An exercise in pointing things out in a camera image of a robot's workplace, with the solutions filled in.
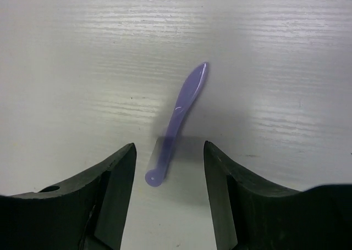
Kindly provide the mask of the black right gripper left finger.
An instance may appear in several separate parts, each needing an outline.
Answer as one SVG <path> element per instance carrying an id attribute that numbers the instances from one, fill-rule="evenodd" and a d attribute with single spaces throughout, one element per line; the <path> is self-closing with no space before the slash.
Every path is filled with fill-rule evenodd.
<path id="1" fill-rule="evenodd" d="M 1 197 L 1 249 L 120 249 L 136 147 L 39 192 Z"/>

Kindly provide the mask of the purple plastic spatula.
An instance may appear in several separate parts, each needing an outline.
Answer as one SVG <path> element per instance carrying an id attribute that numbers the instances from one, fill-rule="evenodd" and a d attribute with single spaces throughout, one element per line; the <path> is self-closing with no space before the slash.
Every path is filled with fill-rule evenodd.
<path id="1" fill-rule="evenodd" d="M 160 186 L 167 176 L 178 136 L 189 110 L 206 83 L 209 68 L 208 62 L 197 66 L 185 79 L 178 93 L 165 133 L 158 136 L 149 161 L 150 167 L 145 173 L 145 181 L 151 187 Z"/>

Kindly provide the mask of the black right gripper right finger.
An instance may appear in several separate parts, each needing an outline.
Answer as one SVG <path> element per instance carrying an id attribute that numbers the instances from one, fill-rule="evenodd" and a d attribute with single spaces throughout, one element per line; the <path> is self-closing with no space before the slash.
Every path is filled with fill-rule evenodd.
<path id="1" fill-rule="evenodd" d="M 351 185 L 297 191 L 203 147 L 218 249 L 351 249 Z"/>

